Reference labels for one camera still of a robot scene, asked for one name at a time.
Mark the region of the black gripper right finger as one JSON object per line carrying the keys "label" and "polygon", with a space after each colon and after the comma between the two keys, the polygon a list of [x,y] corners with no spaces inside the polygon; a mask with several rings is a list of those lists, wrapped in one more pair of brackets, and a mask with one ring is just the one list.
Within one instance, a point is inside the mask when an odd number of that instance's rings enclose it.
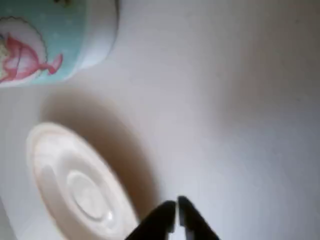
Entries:
{"label": "black gripper right finger", "polygon": [[177,198],[179,224],[185,229],[186,240],[220,240],[194,204],[186,197]]}

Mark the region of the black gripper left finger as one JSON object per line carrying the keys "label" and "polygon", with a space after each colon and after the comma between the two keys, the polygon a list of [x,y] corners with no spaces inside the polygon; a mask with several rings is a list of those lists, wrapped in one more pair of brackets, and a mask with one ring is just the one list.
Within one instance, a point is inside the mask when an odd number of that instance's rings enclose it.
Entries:
{"label": "black gripper left finger", "polygon": [[167,200],[152,210],[126,240],[167,240],[174,231],[176,202]]}

